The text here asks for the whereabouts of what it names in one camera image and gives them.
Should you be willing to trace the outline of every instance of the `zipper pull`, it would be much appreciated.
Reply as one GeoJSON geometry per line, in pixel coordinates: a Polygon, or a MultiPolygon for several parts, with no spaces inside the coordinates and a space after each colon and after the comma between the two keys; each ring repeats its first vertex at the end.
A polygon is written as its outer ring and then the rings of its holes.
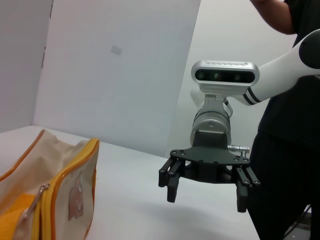
{"type": "Polygon", "coordinates": [[[28,210],[25,212],[23,219],[27,219],[29,217],[29,215],[35,210],[37,203],[39,202],[42,194],[44,193],[45,190],[47,190],[50,187],[50,184],[46,184],[46,185],[41,185],[41,187],[39,188],[38,193],[35,196],[35,199],[33,200],[33,202],[31,203],[31,206],[28,208],[28,210]]]}

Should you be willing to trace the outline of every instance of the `black stripe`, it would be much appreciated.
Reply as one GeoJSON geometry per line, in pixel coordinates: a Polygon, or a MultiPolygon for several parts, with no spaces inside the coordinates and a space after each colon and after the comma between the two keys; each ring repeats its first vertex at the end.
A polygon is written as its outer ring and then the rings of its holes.
{"type": "Polygon", "coordinates": [[[255,100],[257,103],[261,103],[261,101],[256,97],[256,95],[252,91],[251,87],[249,87],[248,91],[249,91],[251,97],[253,98],[253,100],[255,100]]]}
{"type": "Polygon", "coordinates": [[[248,96],[247,96],[246,94],[243,94],[243,97],[244,97],[244,99],[248,102],[248,104],[250,104],[250,105],[255,105],[255,104],[248,98],[248,96]]]}

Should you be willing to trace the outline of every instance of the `white panel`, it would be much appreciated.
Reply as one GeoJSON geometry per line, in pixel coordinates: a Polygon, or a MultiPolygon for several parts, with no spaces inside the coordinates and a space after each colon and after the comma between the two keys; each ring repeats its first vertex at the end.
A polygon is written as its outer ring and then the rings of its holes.
{"type": "MultiPolygon", "coordinates": [[[[184,71],[166,155],[190,147],[190,133],[198,111],[190,97],[191,68],[199,60],[253,62],[261,66],[289,51],[296,36],[276,32],[260,17],[250,1],[202,0],[184,71]]],[[[268,104],[245,106],[229,97],[232,144],[252,146],[268,104]]]]}
{"type": "Polygon", "coordinates": [[[200,0],[55,0],[34,124],[164,155],[200,0]]]}
{"type": "Polygon", "coordinates": [[[0,133],[32,124],[51,0],[0,0],[0,133]]]}

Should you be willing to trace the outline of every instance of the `black shirt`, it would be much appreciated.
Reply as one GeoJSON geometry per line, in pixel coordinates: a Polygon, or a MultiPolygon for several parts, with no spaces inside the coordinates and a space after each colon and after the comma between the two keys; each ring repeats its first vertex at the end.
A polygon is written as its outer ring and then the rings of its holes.
{"type": "MultiPolygon", "coordinates": [[[[290,7],[297,33],[296,45],[309,33],[320,29],[320,0],[285,2],[290,7]]],[[[320,151],[320,79],[302,77],[292,89],[271,98],[259,131],[320,151]]]]}

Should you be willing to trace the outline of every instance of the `white table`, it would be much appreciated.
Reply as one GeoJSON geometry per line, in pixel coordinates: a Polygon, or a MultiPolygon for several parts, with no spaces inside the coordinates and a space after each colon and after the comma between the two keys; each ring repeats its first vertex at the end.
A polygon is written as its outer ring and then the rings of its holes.
{"type": "MultiPolygon", "coordinates": [[[[43,129],[27,126],[0,133],[0,174],[43,129]]],[[[50,130],[76,144],[86,138],[50,130]]],[[[237,212],[233,184],[180,178],[175,203],[158,187],[167,159],[101,142],[94,217],[88,240],[258,240],[249,214],[237,212]]]]}

